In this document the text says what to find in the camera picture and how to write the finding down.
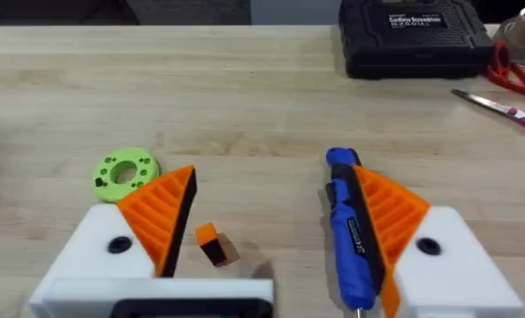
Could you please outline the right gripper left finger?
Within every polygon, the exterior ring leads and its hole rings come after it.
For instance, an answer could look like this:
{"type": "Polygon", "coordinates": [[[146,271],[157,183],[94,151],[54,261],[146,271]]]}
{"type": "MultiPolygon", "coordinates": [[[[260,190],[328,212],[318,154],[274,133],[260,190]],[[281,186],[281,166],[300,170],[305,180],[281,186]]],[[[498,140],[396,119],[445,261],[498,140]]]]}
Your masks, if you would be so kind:
{"type": "Polygon", "coordinates": [[[193,165],[137,187],[115,203],[92,206],[34,290],[29,306],[63,279],[172,277],[194,196],[193,165]]]}

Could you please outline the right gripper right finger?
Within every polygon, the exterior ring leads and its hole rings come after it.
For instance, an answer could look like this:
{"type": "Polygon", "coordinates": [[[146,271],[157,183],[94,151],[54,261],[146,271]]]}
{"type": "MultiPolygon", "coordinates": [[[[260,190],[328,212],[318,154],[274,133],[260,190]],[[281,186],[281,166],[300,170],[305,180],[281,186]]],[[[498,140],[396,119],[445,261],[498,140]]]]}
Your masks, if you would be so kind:
{"type": "Polygon", "coordinates": [[[384,265],[383,317],[519,317],[524,305],[461,215],[354,167],[384,265]]]}

